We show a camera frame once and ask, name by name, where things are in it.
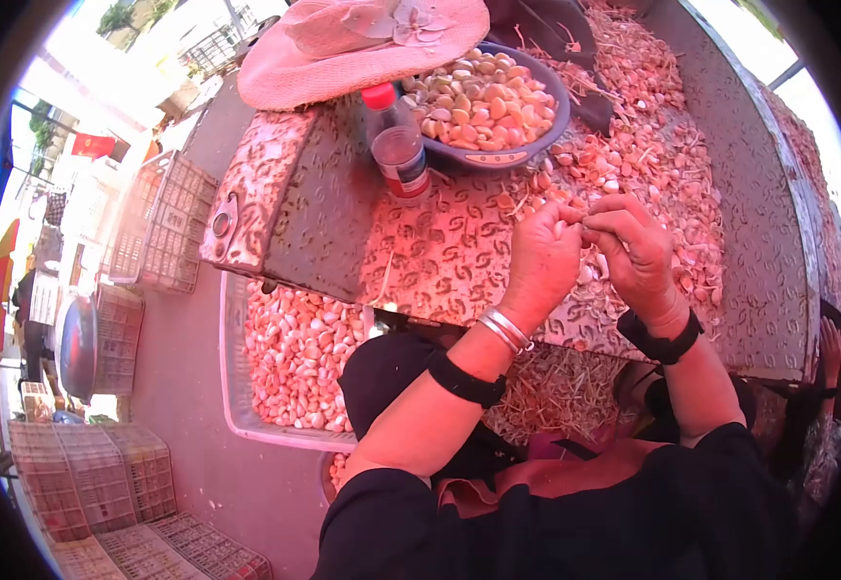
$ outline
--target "blue bowl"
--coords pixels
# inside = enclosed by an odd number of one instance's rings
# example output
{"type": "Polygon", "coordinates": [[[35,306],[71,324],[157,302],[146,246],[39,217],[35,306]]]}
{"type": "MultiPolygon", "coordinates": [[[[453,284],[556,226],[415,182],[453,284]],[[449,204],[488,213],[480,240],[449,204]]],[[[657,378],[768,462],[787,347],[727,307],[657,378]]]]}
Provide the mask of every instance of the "blue bowl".
{"type": "Polygon", "coordinates": [[[569,91],[562,84],[562,80],[552,69],[539,60],[507,46],[495,43],[479,43],[482,52],[492,54],[507,53],[517,64],[528,67],[532,77],[540,83],[545,83],[545,92],[556,98],[558,109],[552,127],[529,145],[519,146],[500,151],[469,151],[456,146],[449,146],[437,139],[423,137],[423,145],[440,156],[457,161],[460,165],[473,169],[507,169],[525,163],[530,157],[549,148],[558,139],[569,124],[570,103],[569,91]]]}

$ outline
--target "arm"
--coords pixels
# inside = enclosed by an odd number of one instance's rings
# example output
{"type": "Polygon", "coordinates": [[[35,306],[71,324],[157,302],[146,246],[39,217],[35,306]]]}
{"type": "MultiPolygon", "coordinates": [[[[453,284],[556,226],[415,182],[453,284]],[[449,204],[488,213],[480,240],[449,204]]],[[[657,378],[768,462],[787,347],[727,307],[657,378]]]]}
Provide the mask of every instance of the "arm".
{"type": "MultiPolygon", "coordinates": [[[[509,283],[497,308],[528,336],[575,284],[581,217],[574,208],[546,203],[514,230],[509,283]]],[[[513,355],[481,323],[447,353],[456,366],[487,381],[505,374],[513,355]]],[[[343,479],[384,467],[430,476],[465,443],[482,412],[482,406],[440,387],[425,371],[375,419],[347,460],[343,479]]]]}
{"type": "MultiPolygon", "coordinates": [[[[674,339],[690,314],[671,275],[671,240],[633,196],[608,195],[583,219],[584,242],[607,257],[617,293],[654,337],[674,339]]],[[[681,444],[695,446],[706,434],[731,422],[746,424],[727,370],[707,338],[697,341],[665,378],[681,444]]]]}

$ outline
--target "bottle label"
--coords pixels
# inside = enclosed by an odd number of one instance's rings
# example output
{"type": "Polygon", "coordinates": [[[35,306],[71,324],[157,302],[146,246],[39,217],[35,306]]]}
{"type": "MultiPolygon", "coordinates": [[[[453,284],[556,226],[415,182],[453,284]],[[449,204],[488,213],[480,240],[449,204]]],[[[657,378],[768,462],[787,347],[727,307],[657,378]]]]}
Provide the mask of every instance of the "bottle label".
{"type": "Polygon", "coordinates": [[[427,171],[427,157],[423,147],[413,159],[404,163],[379,163],[381,174],[385,176],[391,193],[397,198],[411,199],[419,196],[429,188],[429,171],[427,171]]]}

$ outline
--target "bowl of garlic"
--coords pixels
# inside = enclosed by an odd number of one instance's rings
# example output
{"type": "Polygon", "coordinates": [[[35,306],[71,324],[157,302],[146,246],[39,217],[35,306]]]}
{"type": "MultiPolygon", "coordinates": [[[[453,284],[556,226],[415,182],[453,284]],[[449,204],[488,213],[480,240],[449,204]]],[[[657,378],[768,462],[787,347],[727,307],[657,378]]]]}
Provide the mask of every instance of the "bowl of garlic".
{"type": "Polygon", "coordinates": [[[526,162],[562,135],[569,94],[546,65],[495,43],[401,81],[424,146],[478,169],[526,162]]]}

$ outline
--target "plastic bottle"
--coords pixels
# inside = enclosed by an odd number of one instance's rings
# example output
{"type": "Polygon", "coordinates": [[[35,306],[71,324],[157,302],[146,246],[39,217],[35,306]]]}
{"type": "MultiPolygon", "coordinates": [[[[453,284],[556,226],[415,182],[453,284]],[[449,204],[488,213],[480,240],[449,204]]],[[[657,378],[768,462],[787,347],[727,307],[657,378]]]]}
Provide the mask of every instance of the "plastic bottle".
{"type": "Polygon", "coordinates": [[[391,195],[405,205],[423,202],[429,197],[430,180],[414,113],[397,99],[391,83],[365,88],[362,97],[368,108],[369,148],[391,195]]]}

